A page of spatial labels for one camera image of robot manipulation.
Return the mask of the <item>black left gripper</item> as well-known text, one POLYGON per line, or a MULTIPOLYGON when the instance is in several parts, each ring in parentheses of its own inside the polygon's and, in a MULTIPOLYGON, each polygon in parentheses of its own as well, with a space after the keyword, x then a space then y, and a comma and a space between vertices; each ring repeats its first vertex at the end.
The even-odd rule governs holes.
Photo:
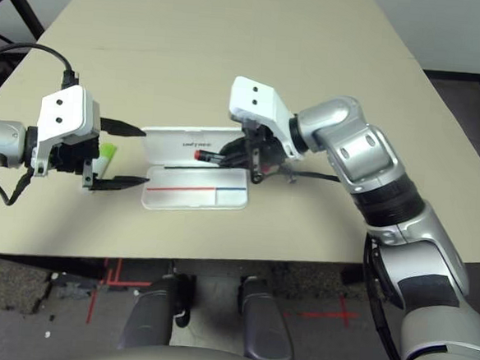
MULTIPOLYGON (((100 129, 109 135, 141 136, 146 133, 139 127, 127 122, 102 117, 100 129)), ((99 138, 92 137, 74 145, 62 143, 53 147, 49 159, 49 166, 60 173, 81 175, 82 187, 92 191, 120 191, 142 185, 148 178, 138 176, 114 176, 111 179, 98 179, 93 168, 94 161, 99 158, 99 138)))

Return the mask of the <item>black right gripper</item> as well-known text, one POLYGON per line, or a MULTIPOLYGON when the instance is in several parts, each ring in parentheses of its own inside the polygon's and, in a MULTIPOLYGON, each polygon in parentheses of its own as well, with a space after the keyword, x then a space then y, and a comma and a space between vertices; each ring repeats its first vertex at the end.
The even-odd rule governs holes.
POLYGON ((286 159, 281 142, 267 126, 256 122, 242 127, 244 137, 230 141, 220 154, 226 155, 219 162, 223 168, 245 168, 252 183, 262 183, 273 167, 279 167, 286 159))

